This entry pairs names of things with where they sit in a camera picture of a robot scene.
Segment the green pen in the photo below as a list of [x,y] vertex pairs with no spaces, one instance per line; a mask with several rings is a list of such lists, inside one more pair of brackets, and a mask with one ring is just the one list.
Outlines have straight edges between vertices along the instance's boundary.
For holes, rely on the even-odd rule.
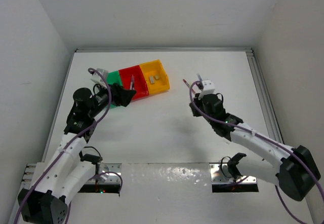
[[131,77],[131,82],[130,82],[130,90],[134,90],[134,89],[135,89],[134,84],[135,84],[135,78],[134,78],[134,76],[132,75],[132,77]]

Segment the grey eraser block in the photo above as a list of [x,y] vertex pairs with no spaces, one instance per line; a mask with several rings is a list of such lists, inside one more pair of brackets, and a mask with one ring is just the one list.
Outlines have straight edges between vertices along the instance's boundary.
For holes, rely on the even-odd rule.
[[155,83],[155,77],[154,76],[150,76],[149,77],[150,83],[154,84]]

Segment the red pen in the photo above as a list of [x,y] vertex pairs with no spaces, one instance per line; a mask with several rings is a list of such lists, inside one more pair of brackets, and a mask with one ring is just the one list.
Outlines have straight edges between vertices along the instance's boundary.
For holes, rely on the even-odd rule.
[[188,87],[188,88],[190,88],[190,84],[185,80],[185,79],[182,79],[182,81],[184,82],[184,84]]

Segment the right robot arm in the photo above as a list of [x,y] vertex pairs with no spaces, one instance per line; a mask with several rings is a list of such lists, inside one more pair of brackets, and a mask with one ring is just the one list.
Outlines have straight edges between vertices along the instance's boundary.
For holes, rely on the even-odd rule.
[[261,157],[254,161],[245,153],[235,154],[225,168],[228,178],[254,176],[280,187],[295,201],[302,201],[314,186],[323,194],[321,175],[309,149],[288,146],[253,131],[242,119],[226,112],[216,94],[196,94],[190,100],[193,115],[203,117],[218,136]]

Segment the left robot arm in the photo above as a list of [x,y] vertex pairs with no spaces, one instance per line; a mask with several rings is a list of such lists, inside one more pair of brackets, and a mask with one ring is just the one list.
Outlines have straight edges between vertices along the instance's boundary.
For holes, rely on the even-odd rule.
[[19,209],[14,223],[67,223],[73,197],[90,179],[100,176],[101,156],[82,154],[97,124],[95,117],[107,115],[110,106],[128,106],[135,89],[114,83],[93,89],[79,88],[73,94],[73,106],[66,120],[61,141],[47,167],[30,189],[18,195]]

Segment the green plastic bin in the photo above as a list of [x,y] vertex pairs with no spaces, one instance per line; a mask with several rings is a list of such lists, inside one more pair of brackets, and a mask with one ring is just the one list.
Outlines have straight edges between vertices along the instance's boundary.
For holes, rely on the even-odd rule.
[[118,84],[119,86],[123,86],[123,83],[122,83],[122,80],[120,78],[120,74],[119,74],[118,70],[108,73],[107,83],[108,83],[108,85],[110,87],[111,95],[112,95],[112,102],[111,102],[111,106],[110,106],[110,109],[112,109],[112,108],[117,107],[115,105],[116,100],[117,100],[117,88],[114,86],[114,84]]

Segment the red plastic bin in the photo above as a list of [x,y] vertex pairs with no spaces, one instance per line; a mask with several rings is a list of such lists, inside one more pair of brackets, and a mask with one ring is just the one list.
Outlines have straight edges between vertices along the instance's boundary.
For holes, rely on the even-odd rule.
[[120,69],[119,76],[121,78],[123,87],[125,89],[132,88],[135,89],[136,94],[132,98],[132,101],[142,99],[149,96],[149,91],[147,87],[146,80],[144,78],[143,72],[139,65],[135,65],[128,68]]

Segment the yellow plastic bin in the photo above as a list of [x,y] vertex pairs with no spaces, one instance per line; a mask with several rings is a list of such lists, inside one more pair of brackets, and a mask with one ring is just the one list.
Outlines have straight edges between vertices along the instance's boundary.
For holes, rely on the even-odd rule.
[[150,95],[170,89],[169,77],[160,60],[139,64]]

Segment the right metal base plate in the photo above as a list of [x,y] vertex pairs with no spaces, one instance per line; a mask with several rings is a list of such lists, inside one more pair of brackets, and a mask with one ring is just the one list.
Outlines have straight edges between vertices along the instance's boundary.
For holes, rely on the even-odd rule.
[[231,183],[238,184],[257,184],[257,179],[252,176],[242,176],[237,179],[228,178],[228,174],[224,174],[225,170],[221,170],[221,163],[211,163],[209,165],[211,183],[213,185],[227,185]]

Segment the metal base plate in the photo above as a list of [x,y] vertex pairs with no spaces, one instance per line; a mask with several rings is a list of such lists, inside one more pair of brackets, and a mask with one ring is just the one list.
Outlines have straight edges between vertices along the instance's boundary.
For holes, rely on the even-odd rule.
[[228,174],[224,174],[225,170],[221,170],[221,163],[211,163],[209,165],[211,183],[213,185],[227,185],[231,183],[238,184],[257,184],[257,179],[252,176],[242,176],[237,179],[228,178]]
[[97,181],[100,184],[120,184],[122,176],[122,164],[121,163],[102,163],[99,166],[98,173],[103,173],[97,179],[89,179],[86,184],[94,184]]

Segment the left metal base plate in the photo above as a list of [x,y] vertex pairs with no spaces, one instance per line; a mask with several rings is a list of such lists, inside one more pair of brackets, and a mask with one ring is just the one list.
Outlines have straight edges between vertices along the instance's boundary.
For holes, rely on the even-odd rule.
[[120,184],[122,176],[122,164],[121,163],[102,163],[99,166],[98,173],[103,173],[97,179],[89,179],[86,184],[94,184],[97,181],[100,184]]

